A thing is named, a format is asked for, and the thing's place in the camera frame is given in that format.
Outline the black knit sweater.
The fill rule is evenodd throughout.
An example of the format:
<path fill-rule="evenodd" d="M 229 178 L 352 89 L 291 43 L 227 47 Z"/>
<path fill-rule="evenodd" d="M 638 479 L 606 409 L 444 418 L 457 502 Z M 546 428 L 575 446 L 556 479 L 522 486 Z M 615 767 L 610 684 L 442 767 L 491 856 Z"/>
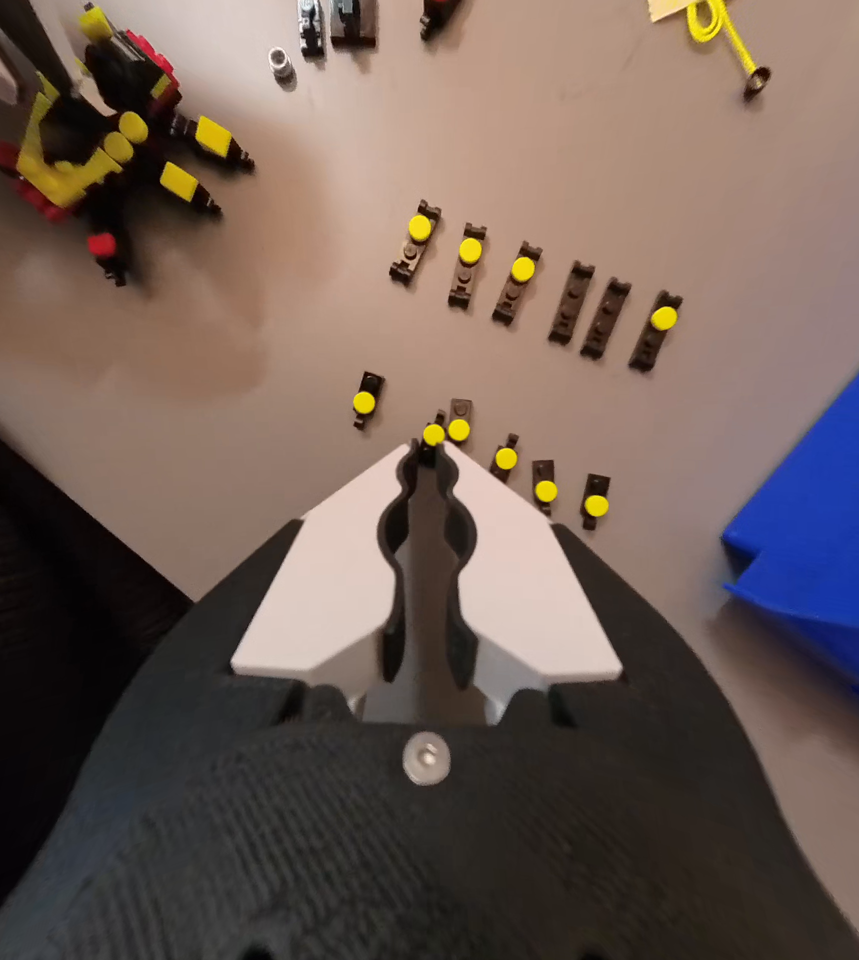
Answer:
<path fill-rule="evenodd" d="M 192 604 L 0 438 L 0 907 Z"/>

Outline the black lego bracket piece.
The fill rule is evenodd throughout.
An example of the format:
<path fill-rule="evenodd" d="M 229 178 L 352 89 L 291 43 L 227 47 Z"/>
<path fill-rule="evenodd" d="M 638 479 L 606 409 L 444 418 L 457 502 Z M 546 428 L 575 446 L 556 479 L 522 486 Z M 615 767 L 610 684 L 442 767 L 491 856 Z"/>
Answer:
<path fill-rule="evenodd" d="M 378 1 L 330 1 L 329 39 L 336 49 L 375 49 Z"/>
<path fill-rule="evenodd" d="M 320 1 L 297 2 L 300 51 L 306 60 L 322 58 L 326 53 L 325 17 Z"/>

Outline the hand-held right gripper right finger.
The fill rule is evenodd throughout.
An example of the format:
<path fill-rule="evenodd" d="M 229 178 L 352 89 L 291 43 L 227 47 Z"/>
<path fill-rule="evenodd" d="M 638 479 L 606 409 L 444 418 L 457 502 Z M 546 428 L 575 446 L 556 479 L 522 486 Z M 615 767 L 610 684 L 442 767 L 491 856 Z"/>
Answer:
<path fill-rule="evenodd" d="M 455 558 L 447 587 L 447 664 L 476 690 L 488 724 L 521 691 L 610 682 L 623 665 L 543 513 L 446 441 L 436 455 Z"/>

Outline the red black lego clip piece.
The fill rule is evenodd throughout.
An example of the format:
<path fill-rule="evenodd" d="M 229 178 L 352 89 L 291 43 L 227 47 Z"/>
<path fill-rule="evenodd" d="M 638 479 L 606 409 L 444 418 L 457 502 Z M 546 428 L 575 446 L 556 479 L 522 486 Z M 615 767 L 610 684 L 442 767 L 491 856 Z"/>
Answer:
<path fill-rule="evenodd" d="M 429 42 L 442 32 L 456 11 L 459 9 L 462 1 L 422 1 L 422 12 L 420 16 L 420 38 L 422 42 Z"/>

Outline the blue plastic bin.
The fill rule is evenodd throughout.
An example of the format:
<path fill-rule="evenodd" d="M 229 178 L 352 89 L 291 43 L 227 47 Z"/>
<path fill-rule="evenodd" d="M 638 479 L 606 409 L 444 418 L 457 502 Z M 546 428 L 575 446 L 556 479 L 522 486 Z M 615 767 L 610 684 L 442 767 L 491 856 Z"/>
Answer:
<path fill-rule="evenodd" d="M 859 372 L 721 541 L 730 594 L 859 699 Z"/>

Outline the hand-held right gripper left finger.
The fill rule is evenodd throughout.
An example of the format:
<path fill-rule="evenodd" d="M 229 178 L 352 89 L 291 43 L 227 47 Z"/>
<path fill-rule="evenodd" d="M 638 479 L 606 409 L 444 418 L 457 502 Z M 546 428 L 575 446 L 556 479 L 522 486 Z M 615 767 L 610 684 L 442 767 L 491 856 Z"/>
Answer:
<path fill-rule="evenodd" d="M 395 678 L 407 630 L 398 552 L 418 472 L 419 444 L 401 444 L 303 515 L 232 654 L 235 675 L 331 687 L 351 712 Z"/>

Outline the yellow black red lego model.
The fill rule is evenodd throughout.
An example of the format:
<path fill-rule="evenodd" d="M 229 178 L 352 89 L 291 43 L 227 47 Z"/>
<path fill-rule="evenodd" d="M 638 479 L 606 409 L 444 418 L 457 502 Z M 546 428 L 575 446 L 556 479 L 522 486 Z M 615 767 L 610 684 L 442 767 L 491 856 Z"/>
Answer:
<path fill-rule="evenodd" d="M 133 192 L 156 186 L 189 210 L 222 217 L 199 179 L 169 157 L 172 144 L 230 172 L 251 174 L 256 164 L 228 128 L 183 113 L 172 63 L 144 35 L 86 2 L 78 18 L 83 56 L 64 57 L 42 6 L 0 2 L 0 34 L 38 79 L 20 142 L 0 141 L 0 172 L 46 220 L 84 218 L 91 259 L 124 287 L 134 269 L 124 218 Z"/>

